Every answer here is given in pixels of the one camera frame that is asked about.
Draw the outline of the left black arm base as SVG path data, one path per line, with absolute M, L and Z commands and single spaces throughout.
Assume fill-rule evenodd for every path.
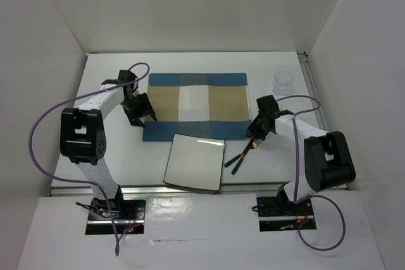
M 88 212 L 86 235 L 113 235 L 113 227 L 107 209 L 101 209 L 95 202 L 90 204 L 75 203 Z M 122 235 L 140 235 L 144 233 L 144 218 L 146 212 L 145 199 L 123 201 L 123 210 L 113 210 L 117 233 Z

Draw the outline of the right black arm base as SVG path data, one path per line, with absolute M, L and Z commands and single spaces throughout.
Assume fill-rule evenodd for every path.
M 299 204 L 281 197 L 257 197 L 252 211 L 258 215 L 260 232 L 316 230 L 312 203 L 309 199 Z

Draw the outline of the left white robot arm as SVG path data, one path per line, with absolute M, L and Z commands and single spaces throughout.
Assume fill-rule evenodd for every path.
M 121 106 L 130 125 L 144 128 L 143 118 L 157 120 L 146 93 L 139 93 L 131 69 L 120 70 L 117 79 L 105 80 L 101 93 L 76 108 L 61 113 L 60 151 L 84 174 L 93 193 L 93 204 L 109 218 L 116 219 L 125 211 L 122 190 L 114 181 L 104 155 L 107 140 L 104 119 Z

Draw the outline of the blue beige white placemat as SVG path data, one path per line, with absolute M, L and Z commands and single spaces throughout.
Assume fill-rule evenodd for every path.
M 245 73 L 152 73 L 147 94 L 157 119 L 145 120 L 145 142 L 242 140 L 251 123 Z

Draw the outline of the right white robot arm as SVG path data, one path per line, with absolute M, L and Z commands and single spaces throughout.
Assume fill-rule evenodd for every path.
M 295 147 L 294 180 L 278 189 L 276 207 L 282 214 L 291 214 L 298 204 L 324 190 L 351 183 L 356 178 L 351 153 L 345 135 L 340 131 L 328 132 L 298 118 L 321 108 L 316 103 L 312 109 L 292 112 L 281 109 L 273 95 L 256 100 L 258 115 L 247 129 L 247 137 L 265 140 L 269 133 L 287 138 Z

